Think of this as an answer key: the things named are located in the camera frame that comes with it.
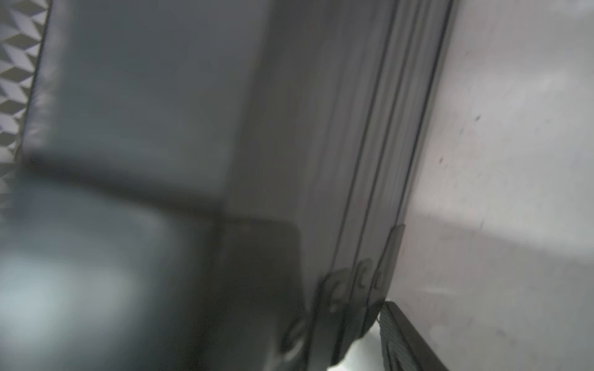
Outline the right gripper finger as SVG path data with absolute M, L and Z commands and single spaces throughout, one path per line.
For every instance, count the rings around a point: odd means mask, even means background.
M 385 370 L 448 370 L 393 301 L 383 305 L 379 324 Z

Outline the black poker case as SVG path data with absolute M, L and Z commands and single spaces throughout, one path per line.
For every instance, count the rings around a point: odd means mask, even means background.
M 1 368 L 344 367 L 456 10 L 2 2 Z

